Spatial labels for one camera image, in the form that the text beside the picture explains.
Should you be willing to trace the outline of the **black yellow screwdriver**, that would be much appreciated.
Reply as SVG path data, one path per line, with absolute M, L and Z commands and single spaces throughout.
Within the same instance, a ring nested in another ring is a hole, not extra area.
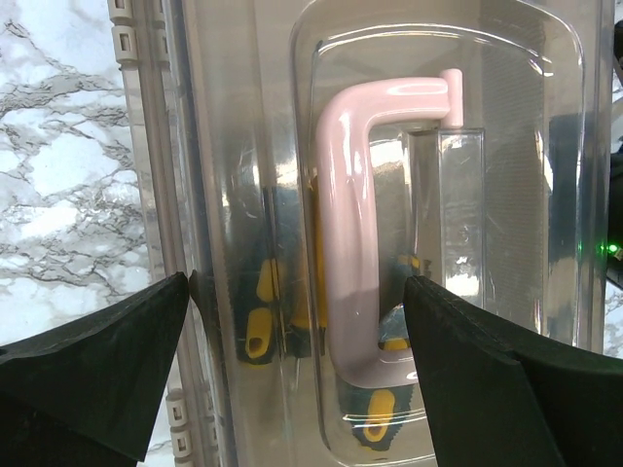
M 281 263 L 266 258 L 240 276 L 235 308 L 238 358 L 252 366 L 270 363 L 275 352 L 274 305 Z
M 420 271 L 420 261 L 400 255 L 383 279 L 378 347 L 396 351 L 410 347 L 403 310 L 407 277 Z M 370 450 L 387 451 L 411 410 L 414 385 L 375 389 L 360 388 L 338 380 L 340 410 L 352 436 Z

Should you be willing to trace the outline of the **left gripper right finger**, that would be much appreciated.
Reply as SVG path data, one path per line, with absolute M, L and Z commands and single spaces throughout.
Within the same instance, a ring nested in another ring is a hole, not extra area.
M 404 308 L 441 466 L 618 466 L 622 363 L 472 305 L 423 276 Z

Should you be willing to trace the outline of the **beige plastic tool box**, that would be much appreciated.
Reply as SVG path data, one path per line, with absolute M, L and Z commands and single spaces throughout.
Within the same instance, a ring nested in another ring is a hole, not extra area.
M 400 255 L 602 352 L 613 1 L 112 1 L 155 279 L 192 298 L 171 466 L 433 466 L 410 347 L 378 347 Z M 237 352 L 240 276 L 280 263 L 275 352 Z M 336 382 L 414 385 L 387 451 Z

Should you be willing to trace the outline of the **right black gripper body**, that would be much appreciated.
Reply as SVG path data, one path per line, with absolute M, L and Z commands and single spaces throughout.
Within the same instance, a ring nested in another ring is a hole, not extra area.
M 622 147 L 610 155 L 606 278 L 622 289 Z

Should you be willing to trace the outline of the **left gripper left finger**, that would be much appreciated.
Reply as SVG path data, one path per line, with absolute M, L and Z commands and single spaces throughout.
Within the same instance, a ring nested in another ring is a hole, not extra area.
M 135 466 L 145 459 L 189 303 L 178 272 L 1 348 L 4 466 Z

